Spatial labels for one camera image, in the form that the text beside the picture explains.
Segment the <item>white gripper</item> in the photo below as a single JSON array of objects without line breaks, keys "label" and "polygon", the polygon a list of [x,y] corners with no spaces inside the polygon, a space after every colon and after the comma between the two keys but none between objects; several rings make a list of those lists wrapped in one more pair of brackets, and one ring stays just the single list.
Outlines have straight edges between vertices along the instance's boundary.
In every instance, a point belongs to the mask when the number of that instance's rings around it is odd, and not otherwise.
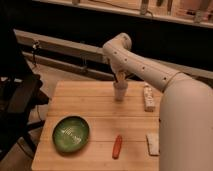
[{"label": "white gripper", "polygon": [[116,75],[114,76],[115,81],[118,83],[117,78],[124,78],[127,74],[127,71],[117,62],[111,61],[110,62],[110,67],[113,71],[113,73]]}]

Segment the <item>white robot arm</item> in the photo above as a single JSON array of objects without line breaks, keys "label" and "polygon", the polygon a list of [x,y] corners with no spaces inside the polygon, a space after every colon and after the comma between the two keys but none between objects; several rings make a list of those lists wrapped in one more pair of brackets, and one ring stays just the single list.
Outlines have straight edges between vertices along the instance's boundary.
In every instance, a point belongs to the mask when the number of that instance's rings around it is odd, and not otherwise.
[{"label": "white robot arm", "polygon": [[159,171],[213,171],[213,89],[183,72],[131,52],[128,34],[103,45],[112,70],[129,71],[163,93]]}]

